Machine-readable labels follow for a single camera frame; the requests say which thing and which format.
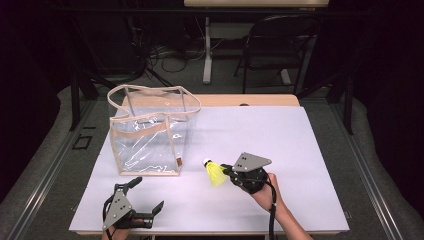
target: black cable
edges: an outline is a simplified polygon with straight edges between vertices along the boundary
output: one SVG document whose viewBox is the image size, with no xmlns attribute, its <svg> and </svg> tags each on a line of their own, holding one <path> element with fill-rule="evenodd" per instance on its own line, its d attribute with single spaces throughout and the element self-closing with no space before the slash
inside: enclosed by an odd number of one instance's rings
<svg viewBox="0 0 424 240">
<path fill-rule="evenodd" d="M 182 60 L 182 61 L 184 62 L 184 64 L 183 64 L 183 66 L 182 66 L 180 69 L 177 69 L 177 70 L 168 70 L 168 69 L 166 69 L 166 68 L 165 68 L 165 59 L 167 59 L 167 58 L 174 58 L 174 59 Z M 163 58 L 162 58 L 162 61 L 161 61 L 161 67 L 162 67 L 162 69 L 163 69 L 165 72 L 167 72 L 167 73 L 178 73 L 178 72 L 181 72 L 182 70 L 184 70 L 184 69 L 186 68 L 186 66 L 187 66 L 187 59 L 186 59 L 184 56 L 175 56 L 175 57 L 173 57 L 173 56 L 169 56 L 169 57 L 163 57 Z"/>
<path fill-rule="evenodd" d="M 149 52 L 148 59 L 149 59 L 150 66 L 152 66 L 152 67 L 156 66 L 156 64 L 158 63 L 158 60 L 160 59 L 160 57 L 159 57 L 160 52 L 158 50 L 159 47 L 156 47 L 156 46 L 150 47 L 151 50 Z"/>
<path fill-rule="evenodd" d="M 267 184 L 271 188 L 271 194 L 272 194 L 272 204 L 271 209 L 269 209 L 270 216 L 269 216 L 269 227 L 268 227 L 268 234 L 269 239 L 274 240 L 274 220 L 275 220 L 275 212 L 277 209 L 277 192 L 275 191 L 274 186 L 270 182 L 271 179 L 268 178 L 268 181 L 265 180 L 257 180 L 257 179 L 240 179 L 243 182 L 261 182 L 264 184 Z"/>
<path fill-rule="evenodd" d="M 156 79 L 159 80 L 159 82 L 161 82 L 165 87 L 172 87 L 174 85 L 172 85 L 172 83 L 168 82 L 168 80 L 166 80 L 165 78 L 163 78 L 161 75 L 159 75 L 157 72 L 153 71 L 153 69 L 150 68 L 146 68 L 146 71 L 148 71 L 149 73 L 151 73 L 153 76 L 156 77 Z"/>
</svg>

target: desk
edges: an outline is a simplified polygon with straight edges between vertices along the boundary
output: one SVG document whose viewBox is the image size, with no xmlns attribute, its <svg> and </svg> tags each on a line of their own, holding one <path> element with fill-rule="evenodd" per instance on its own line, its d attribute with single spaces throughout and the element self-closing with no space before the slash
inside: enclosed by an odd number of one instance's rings
<svg viewBox="0 0 424 240">
<path fill-rule="evenodd" d="M 335 234 L 349 230 L 308 117 L 296 97 L 197 97 L 203 108 L 197 116 L 181 175 L 144 177 L 128 191 L 127 197 L 137 212 L 150 212 L 165 201 L 153 228 L 133 229 L 132 234 L 267 235 L 269 214 L 228 180 L 212 187 L 202 165 L 205 157 L 234 164 L 243 151 L 273 161 L 265 169 L 278 175 L 286 204 L 306 231 Z M 235 107 L 243 103 L 250 106 Z M 104 201 L 113 193 L 115 183 L 132 179 L 118 175 L 106 137 L 69 230 L 83 235 L 101 234 Z M 275 233 L 283 233 L 278 224 Z"/>
<path fill-rule="evenodd" d="M 314 7 L 327 7 L 329 0 L 184 0 L 186 7 L 253 7 L 253 8 L 314 8 Z M 246 36 L 249 33 L 251 25 L 244 26 L 243 30 L 236 30 L 237 34 L 241 34 L 241 37 Z M 232 24 L 229 26 L 226 32 L 229 32 L 229 37 L 234 37 L 234 27 Z M 203 72 L 203 83 L 211 83 L 211 72 L 212 72 L 212 54 L 211 54 L 211 43 L 210 39 L 214 37 L 211 35 L 211 23 L 209 17 L 206 17 L 205 23 L 205 41 L 206 41 L 206 57 L 205 57 L 205 69 Z"/>
</svg>

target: wire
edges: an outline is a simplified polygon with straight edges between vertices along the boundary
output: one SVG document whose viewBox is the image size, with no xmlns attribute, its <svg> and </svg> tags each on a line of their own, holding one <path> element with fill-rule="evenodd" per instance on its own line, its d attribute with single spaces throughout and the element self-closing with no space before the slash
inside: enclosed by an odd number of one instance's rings
<svg viewBox="0 0 424 240">
<path fill-rule="evenodd" d="M 151 66 L 150 67 L 151 71 L 153 71 L 153 67 L 156 66 L 156 64 L 158 63 L 159 60 L 162 60 L 161 61 L 161 68 L 165 72 L 168 72 L 168 73 L 177 73 L 177 72 L 183 71 L 186 68 L 188 61 L 196 61 L 196 60 L 200 60 L 200 59 L 203 58 L 203 56 L 205 55 L 205 52 L 206 52 L 206 37 L 205 37 L 205 35 L 204 35 L 203 31 L 202 31 L 202 27 L 200 26 L 198 19 L 195 18 L 195 20 L 196 20 L 196 23 L 197 23 L 197 27 L 199 29 L 199 32 L 200 32 L 200 34 L 202 36 L 202 45 L 196 51 L 194 51 L 194 54 L 192 56 L 187 56 L 187 53 L 190 53 L 190 52 L 193 52 L 193 51 L 185 51 L 184 53 L 182 53 L 180 55 L 177 55 L 177 56 L 176 55 L 173 55 L 173 56 L 170 56 L 170 57 L 169 56 L 167 56 L 167 57 L 160 57 L 160 55 L 163 55 L 163 54 L 175 54 L 174 51 L 169 51 L 169 50 L 167 51 L 167 47 L 166 46 L 159 46 L 159 47 L 152 46 L 151 47 L 151 51 L 150 51 L 150 55 L 148 57 L 149 60 L 147 61 L 148 65 Z M 148 30 L 148 26 L 142 25 L 142 27 Z M 153 38 L 160 41 L 160 39 L 158 39 L 157 36 L 153 36 Z M 166 59 L 169 59 L 169 58 L 182 59 L 184 61 L 184 64 L 183 64 L 183 66 L 181 68 L 179 68 L 177 70 L 169 70 L 166 67 Z M 151 79 L 152 76 L 155 76 L 155 75 L 154 74 L 152 74 L 152 75 L 146 74 L 146 76 L 149 79 Z M 161 79 L 158 79 L 158 80 L 161 81 L 162 84 L 164 84 L 164 82 L 166 80 L 163 77 L 160 77 L 160 78 Z"/>
<path fill-rule="evenodd" d="M 264 184 L 267 184 L 271 188 L 271 194 L 272 194 L 272 204 L 271 209 L 269 209 L 270 216 L 269 216 L 269 226 L 268 226 L 268 234 L 269 239 L 274 240 L 274 220 L 275 220 L 275 211 L 277 208 L 277 192 L 275 191 L 274 186 L 271 183 L 271 179 L 268 177 L 268 181 L 266 180 L 257 180 L 257 179 L 240 179 L 240 181 L 243 182 L 261 182 Z"/>
<path fill-rule="evenodd" d="M 168 80 L 166 80 L 164 77 L 162 77 L 161 75 L 159 75 L 157 72 L 153 71 L 153 69 L 146 68 L 146 71 L 148 71 L 154 77 L 156 77 L 159 80 L 159 82 L 161 82 L 165 87 L 172 87 L 172 86 L 174 86 L 174 85 L 172 85 L 172 83 L 168 82 Z"/>
<path fill-rule="evenodd" d="M 211 47 L 211 51 L 214 50 L 216 47 L 218 47 L 219 44 L 221 44 L 222 42 L 224 42 L 225 39 L 220 39 L 219 42 L 217 44 L 215 44 L 215 46 Z"/>
</svg>

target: black chair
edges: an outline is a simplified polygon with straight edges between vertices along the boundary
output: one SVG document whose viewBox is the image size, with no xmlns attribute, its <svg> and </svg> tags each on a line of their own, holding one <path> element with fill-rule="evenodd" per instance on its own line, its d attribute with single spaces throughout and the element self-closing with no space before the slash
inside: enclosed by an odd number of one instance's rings
<svg viewBox="0 0 424 240">
<path fill-rule="evenodd" d="M 245 37 L 240 67 L 243 72 L 243 93 L 246 92 L 247 70 L 298 69 L 293 93 L 299 84 L 307 44 L 317 33 L 319 22 L 309 15 L 274 15 L 256 22 Z"/>
</svg>

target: table leg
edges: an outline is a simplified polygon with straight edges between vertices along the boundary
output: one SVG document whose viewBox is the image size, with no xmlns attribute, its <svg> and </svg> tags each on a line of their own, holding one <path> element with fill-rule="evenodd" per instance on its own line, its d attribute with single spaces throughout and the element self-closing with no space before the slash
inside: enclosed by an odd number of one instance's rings
<svg viewBox="0 0 424 240">
<path fill-rule="evenodd" d="M 203 84 L 211 83 L 211 73 L 212 73 L 212 57 L 211 57 L 211 35 L 210 35 L 210 22 L 209 17 L 206 17 L 205 23 L 205 68 L 203 71 Z"/>
</svg>

